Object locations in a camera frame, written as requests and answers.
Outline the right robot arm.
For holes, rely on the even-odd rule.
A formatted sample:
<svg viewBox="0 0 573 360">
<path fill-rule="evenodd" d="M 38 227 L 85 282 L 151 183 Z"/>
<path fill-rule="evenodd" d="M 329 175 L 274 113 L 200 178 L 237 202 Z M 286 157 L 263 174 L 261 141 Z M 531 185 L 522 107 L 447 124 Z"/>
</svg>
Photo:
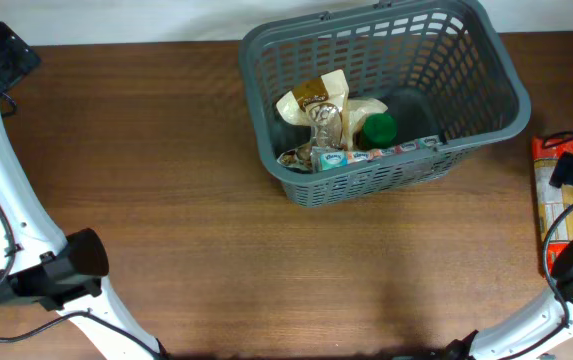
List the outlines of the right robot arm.
<svg viewBox="0 0 573 360">
<path fill-rule="evenodd" d="M 543 292 L 504 322 L 474 331 L 437 359 L 545 359 L 573 338 L 573 131 L 532 141 Z"/>
</svg>

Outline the Kleenex tissue multipack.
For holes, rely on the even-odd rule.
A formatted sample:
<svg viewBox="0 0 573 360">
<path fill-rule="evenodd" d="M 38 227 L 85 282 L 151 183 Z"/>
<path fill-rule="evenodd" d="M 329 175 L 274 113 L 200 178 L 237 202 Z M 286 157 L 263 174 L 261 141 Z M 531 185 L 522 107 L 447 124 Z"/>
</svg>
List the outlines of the Kleenex tissue multipack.
<svg viewBox="0 0 573 360">
<path fill-rule="evenodd" d="M 316 173 L 345 167 L 357 162 L 373 161 L 382 157 L 401 155 L 416 150 L 430 149 L 442 144 L 443 142 L 439 136 L 432 135 L 385 149 L 331 151 L 326 148 L 313 147 L 311 152 L 312 170 Z"/>
</svg>

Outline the green lid jar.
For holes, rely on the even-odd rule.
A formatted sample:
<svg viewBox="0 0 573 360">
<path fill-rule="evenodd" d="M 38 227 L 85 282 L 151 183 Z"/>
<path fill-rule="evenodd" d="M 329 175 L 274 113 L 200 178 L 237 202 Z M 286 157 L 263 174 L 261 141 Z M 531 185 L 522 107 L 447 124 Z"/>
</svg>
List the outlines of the green lid jar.
<svg viewBox="0 0 573 360">
<path fill-rule="evenodd" d="M 390 114 L 369 115 L 357 133 L 357 147 L 360 150 L 389 148 L 393 145 L 397 133 L 397 121 Z"/>
</svg>

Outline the beige paper bag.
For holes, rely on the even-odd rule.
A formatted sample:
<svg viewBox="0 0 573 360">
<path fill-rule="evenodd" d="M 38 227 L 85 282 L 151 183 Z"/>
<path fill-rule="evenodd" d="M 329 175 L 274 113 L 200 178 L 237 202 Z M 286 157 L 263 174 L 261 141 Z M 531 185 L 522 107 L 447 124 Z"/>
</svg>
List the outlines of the beige paper bag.
<svg viewBox="0 0 573 360">
<path fill-rule="evenodd" d="M 344 150 L 352 151 L 356 148 L 354 137 L 358 133 L 365 120 L 374 114 L 385 113 L 388 106 L 374 98 L 351 98 L 343 108 L 342 139 Z"/>
</svg>

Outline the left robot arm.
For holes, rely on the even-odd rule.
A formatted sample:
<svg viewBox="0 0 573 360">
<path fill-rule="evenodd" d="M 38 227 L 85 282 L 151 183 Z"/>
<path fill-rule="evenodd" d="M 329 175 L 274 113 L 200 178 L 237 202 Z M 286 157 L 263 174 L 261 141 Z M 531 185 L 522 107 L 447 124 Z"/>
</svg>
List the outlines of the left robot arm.
<svg viewBox="0 0 573 360">
<path fill-rule="evenodd" d="M 0 102 L 39 62 L 0 22 Z M 47 214 L 10 144 L 5 116 L 0 108 L 0 306 L 38 304 L 58 316 L 3 341 L 24 341 L 70 321 L 107 359 L 167 358 L 113 289 L 97 233 L 86 228 L 66 235 Z"/>
</svg>

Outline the orange spaghetti pasta package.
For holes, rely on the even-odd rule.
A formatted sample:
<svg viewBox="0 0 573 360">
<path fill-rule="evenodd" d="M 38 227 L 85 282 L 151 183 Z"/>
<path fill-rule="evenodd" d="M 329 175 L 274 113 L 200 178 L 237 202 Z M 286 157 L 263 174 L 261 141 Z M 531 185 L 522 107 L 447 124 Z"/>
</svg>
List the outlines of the orange spaghetti pasta package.
<svg viewBox="0 0 573 360">
<path fill-rule="evenodd" d="M 552 223 L 573 204 L 573 186 L 562 185 L 560 188 L 550 185 L 550 179 L 558 160 L 565 152 L 573 154 L 573 141 L 556 147 L 543 149 L 544 139 L 532 138 L 532 157 L 534 166 L 534 182 L 539 218 L 539 233 L 544 241 Z M 549 269 L 573 240 L 573 212 L 568 215 L 553 232 L 545 262 Z"/>
</svg>

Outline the brown mushroom snack bag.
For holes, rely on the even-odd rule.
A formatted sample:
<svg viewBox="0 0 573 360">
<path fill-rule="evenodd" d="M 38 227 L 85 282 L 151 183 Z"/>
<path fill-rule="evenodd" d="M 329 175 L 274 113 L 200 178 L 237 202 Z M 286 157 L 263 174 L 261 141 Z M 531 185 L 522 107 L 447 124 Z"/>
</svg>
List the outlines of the brown mushroom snack bag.
<svg viewBox="0 0 573 360">
<path fill-rule="evenodd" d="M 344 71 L 338 69 L 301 83 L 277 101 L 276 109 L 285 122 L 311 128 L 310 140 L 281 154 L 280 165 L 311 172 L 313 147 L 341 147 L 348 93 Z"/>
</svg>

